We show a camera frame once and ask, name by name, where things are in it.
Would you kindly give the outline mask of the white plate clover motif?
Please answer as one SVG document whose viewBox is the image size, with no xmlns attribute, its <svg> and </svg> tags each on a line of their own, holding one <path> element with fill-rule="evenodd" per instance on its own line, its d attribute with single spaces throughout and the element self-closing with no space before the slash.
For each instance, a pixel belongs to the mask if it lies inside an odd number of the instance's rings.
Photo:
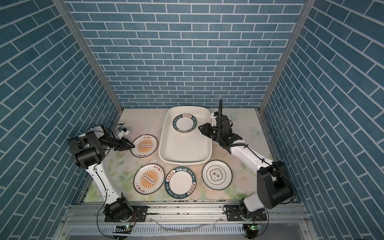
<svg viewBox="0 0 384 240">
<path fill-rule="evenodd" d="M 230 167 L 223 161 L 210 161 L 203 167 L 202 178 L 212 190 L 222 191 L 229 187 L 233 179 Z"/>
</svg>

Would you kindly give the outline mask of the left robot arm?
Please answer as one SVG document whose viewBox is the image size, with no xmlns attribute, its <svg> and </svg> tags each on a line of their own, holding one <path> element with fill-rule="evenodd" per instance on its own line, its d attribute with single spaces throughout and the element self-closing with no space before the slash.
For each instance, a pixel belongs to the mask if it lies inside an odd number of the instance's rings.
<svg viewBox="0 0 384 240">
<path fill-rule="evenodd" d="M 84 169 L 102 193 L 106 222 L 127 222 L 134 216 L 124 194 L 116 188 L 108 168 L 103 163 L 109 150 L 121 152 L 135 148 L 128 139 L 116 138 L 108 129 L 98 125 L 68 140 L 74 163 Z"/>
</svg>

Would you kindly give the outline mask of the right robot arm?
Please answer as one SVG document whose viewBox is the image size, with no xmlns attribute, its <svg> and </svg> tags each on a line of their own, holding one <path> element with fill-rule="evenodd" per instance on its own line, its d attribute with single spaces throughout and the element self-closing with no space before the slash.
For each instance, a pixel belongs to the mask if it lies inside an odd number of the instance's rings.
<svg viewBox="0 0 384 240">
<path fill-rule="evenodd" d="M 256 192 L 240 200 L 241 215 L 249 220 L 262 209 L 290 203 L 296 196 L 287 166 L 253 150 L 242 137 L 233 133 L 232 121 L 222 112 L 211 114 L 211 123 L 199 126 L 200 132 L 217 142 L 229 154 L 240 159 L 257 176 Z"/>
</svg>

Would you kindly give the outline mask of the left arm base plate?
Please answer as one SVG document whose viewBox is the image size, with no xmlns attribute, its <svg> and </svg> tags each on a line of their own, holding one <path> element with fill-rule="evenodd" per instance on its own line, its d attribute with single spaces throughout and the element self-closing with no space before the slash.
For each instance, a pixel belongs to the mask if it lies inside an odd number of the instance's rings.
<svg viewBox="0 0 384 240">
<path fill-rule="evenodd" d="M 115 211 L 105 216 L 106 223 L 145 222 L 148 206 L 133 206 L 131 210 Z"/>
</svg>

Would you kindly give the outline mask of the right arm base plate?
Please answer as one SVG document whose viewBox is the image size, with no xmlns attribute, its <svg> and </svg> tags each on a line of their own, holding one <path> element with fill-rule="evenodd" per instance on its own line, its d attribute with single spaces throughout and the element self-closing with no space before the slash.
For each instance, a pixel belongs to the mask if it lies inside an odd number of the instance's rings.
<svg viewBox="0 0 384 240">
<path fill-rule="evenodd" d="M 224 205 L 222 207 L 228 222 L 240 221 L 266 221 L 267 213 L 265 209 L 260 209 L 254 212 L 248 212 L 240 205 Z"/>
</svg>

